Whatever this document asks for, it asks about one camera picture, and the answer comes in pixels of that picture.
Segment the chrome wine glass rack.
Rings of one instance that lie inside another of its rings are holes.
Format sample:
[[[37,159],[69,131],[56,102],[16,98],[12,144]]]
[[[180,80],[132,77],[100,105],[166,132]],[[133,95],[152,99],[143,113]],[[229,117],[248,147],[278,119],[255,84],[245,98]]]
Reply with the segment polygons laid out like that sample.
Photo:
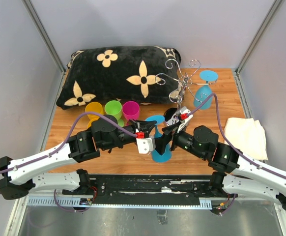
[[[179,69],[180,76],[175,79],[174,77],[171,77],[165,73],[158,73],[156,77],[159,77],[161,75],[166,76],[174,81],[178,82],[178,88],[173,90],[172,92],[169,93],[169,100],[170,102],[174,103],[177,105],[176,108],[170,108],[164,113],[165,121],[164,125],[169,126],[178,121],[178,118],[176,117],[176,114],[182,107],[182,102],[185,97],[186,91],[188,91],[193,98],[195,99],[195,94],[197,90],[205,85],[204,83],[195,83],[192,81],[192,77],[196,74],[196,72],[201,68],[201,62],[197,59],[193,59],[189,62],[190,67],[195,67],[195,71],[191,74],[188,75],[188,73],[182,73],[181,69]]]

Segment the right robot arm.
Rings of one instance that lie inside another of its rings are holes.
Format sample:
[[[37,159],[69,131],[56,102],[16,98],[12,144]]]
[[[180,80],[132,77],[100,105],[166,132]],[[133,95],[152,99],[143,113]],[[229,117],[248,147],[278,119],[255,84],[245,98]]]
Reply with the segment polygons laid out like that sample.
[[[223,193],[255,195],[280,204],[286,210],[286,171],[258,161],[236,148],[220,143],[218,134],[206,126],[194,129],[193,134],[171,125],[162,129],[155,139],[156,150],[164,153],[168,143],[207,161],[214,170],[208,185],[215,197]]]

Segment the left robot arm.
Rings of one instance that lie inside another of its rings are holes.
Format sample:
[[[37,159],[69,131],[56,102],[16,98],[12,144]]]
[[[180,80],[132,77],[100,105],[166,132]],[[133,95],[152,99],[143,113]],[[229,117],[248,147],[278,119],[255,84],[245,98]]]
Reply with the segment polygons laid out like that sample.
[[[140,154],[154,150],[155,142],[149,137],[155,121],[132,120],[125,127],[118,125],[115,117],[101,116],[91,127],[76,135],[69,135],[59,145],[23,159],[7,156],[0,159],[0,193],[6,200],[26,196],[42,190],[65,190],[86,194],[92,188],[87,171],[77,170],[66,174],[51,174],[50,170],[77,164],[100,157],[101,150],[111,152],[136,143]]]

